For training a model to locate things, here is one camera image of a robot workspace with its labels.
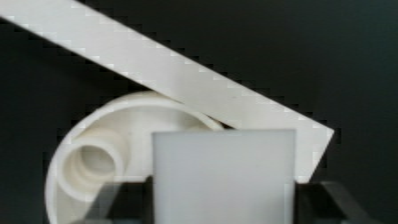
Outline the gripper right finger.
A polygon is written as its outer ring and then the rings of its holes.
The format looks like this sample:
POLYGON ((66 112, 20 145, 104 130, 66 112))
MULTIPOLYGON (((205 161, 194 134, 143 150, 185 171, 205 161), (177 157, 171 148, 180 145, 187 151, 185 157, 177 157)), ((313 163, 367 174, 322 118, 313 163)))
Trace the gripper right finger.
POLYGON ((338 182, 296 185, 294 224, 381 224, 338 182))

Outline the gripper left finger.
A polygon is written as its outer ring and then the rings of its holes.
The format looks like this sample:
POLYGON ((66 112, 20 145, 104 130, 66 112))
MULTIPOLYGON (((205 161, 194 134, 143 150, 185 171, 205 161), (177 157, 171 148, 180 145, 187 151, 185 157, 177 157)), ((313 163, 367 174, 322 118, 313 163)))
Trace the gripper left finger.
POLYGON ((155 224, 153 177, 106 184, 86 216, 72 224, 155 224))

